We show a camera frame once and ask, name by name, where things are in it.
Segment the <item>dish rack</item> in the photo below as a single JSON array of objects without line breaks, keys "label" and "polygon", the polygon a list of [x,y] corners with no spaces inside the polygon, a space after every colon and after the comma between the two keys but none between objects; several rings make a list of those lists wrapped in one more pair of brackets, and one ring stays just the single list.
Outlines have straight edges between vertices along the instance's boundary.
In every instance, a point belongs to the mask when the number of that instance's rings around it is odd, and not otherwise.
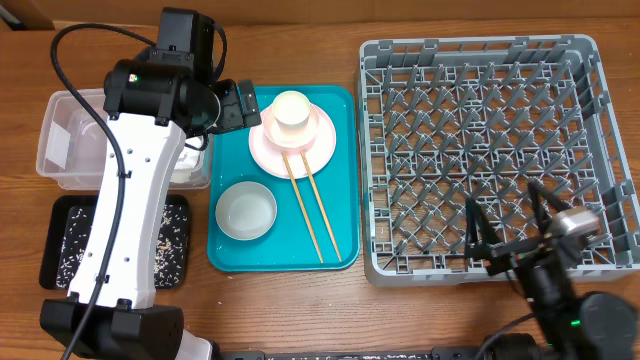
[{"label": "dish rack", "polygon": [[574,280],[640,269],[638,199],[591,38],[367,41],[359,72],[372,284],[505,279],[464,258],[464,202],[475,198],[503,241],[525,239],[537,234],[529,181],[600,218]]}]

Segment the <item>chopstick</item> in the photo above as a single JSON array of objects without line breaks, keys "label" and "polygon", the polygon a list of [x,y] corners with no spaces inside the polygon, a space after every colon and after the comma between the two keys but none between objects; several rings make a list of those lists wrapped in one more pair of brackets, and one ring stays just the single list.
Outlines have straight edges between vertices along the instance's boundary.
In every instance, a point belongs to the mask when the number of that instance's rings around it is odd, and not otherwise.
[{"label": "chopstick", "polygon": [[295,191],[296,197],[298,198],[298,203],[300,204],[300,210],[302,210],[302,215],[304,216],[304,221],[307,222],[307,228],[309,229],[309,235],[311,235],[311,240],[313,240],[313,246],[316,247],[316,252],[318,253],[318,257],[320,258],[320,263],[324,264],[324,260],[322,259],[322,253],[320,252],[320,248],[318,247],[318,241],[316,240],[316,234],[313,232],[313,228],[311,227],[311,221],[309,221],[309,215],[307,215],[307,209],[305,209],[304,203],[302,202],[302,197],[300,196],[300,191],[298,191],[298,184],[296,183],[296,178],[293,176],[293,172],[291,171],[291,167],[289,166],[289,159],[287,159],[286,152],[282,153],[282,160],[284,160],[284,165],[287,167],[287,172],[289,173],[289,179],[291,179],[291,185],[293,185],[293,190]]},{"label": "chopstick", "polygon": [[320,193],[318,192],[316,181],[313,178],[313,173],[311,172],[311,168],[309,167],[309,163],[307,162],[307,156],[304,154],[304,151],[300,152],[300,156],[302,157],[302,161],[304,162],[304,167],[307,169],[309,180],[311,180],[311,187],[313,188],[313,192],[316,194],[316,200],[318,200],[318,206],[320,206],[320,212],[322,213],[322,217],[324,218],[324,224],[327,226],[327,231],[329,232],[329,237],[331,238],[331,242],[333,243],[333,248],[336,249],[336,254],[338,255],[338,261],[342,262],[342,256],[340,256],[340,249],[338,249],[338,244],[336,244],[336,239],[333,236],[333,230],[331,229],[331,224],[329,223],[329,218],[327,217],[327,213],[324,210],[324,204],[322,203],[322,199],[320,198]]}]

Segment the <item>sticker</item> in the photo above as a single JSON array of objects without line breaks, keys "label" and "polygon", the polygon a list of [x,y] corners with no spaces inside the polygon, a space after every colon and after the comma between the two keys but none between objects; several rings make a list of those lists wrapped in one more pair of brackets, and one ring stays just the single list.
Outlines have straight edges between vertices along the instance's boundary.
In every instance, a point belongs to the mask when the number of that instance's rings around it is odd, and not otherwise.
[{"label": "sticker", "polygon": [[47,140],[47,151],[44,157],[61,167],[63,170],[67,166],[67,154],[69,152],[69,142],[71,134],[60,125],[51,123],[49,130],[49,140]]}]

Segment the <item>wooden table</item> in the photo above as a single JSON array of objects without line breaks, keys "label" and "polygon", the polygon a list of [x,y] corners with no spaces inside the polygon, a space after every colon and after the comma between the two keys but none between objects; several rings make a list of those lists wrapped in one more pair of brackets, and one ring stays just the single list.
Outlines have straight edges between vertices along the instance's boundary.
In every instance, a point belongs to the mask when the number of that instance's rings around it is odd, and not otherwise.
[{"label": "wooden table", "polygon": [[[640,21],[637,18],[447,21],[326,26],[230,27],[225,76],[258,85],[342,85],[354,93],[358,48],[368,39],[585,33],[600,48],[633,175],[640,175]],[[150,38],[155,29],[141,30]],[[34,169],[49,96],[63,86],[49,61],[53,32],[0,33],[0,358],[54,359],[62,346],[44,333],[42,300],[62,291],[38,285],[53,202],[64,194]],[[62,42],[61,64],[77,88],[97,88],[141,45],[117,34],[83,31]],[[193,209],[187,277],[156,302],[182,307],[192,333],[225,350],[418,350],[479,344],[528,313],[504,283],[383,289],[364,277],[362,256],[338,272],[224,274],[206,257],[209,191],[184,192]],[[640,274],[605,290],[640,305]],[[540,337],[535,322],[517,328]]]}]

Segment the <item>black tray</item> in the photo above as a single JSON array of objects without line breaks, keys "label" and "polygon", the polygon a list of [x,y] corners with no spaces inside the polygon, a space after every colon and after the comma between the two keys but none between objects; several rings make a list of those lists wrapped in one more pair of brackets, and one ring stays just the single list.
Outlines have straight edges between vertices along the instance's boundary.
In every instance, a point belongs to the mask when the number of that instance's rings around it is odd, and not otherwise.
[{"label": "black tray", "polygon": [[[53,204],[40,266],[43,288],[68,288],[82,261],[97,201],[96,195],[65,195]],[[166,221],[158,235],[154,279],[156,289],[171,289],[182,284],[186,271],[191,220],[187,199],[168,195],[163,220]]]}]

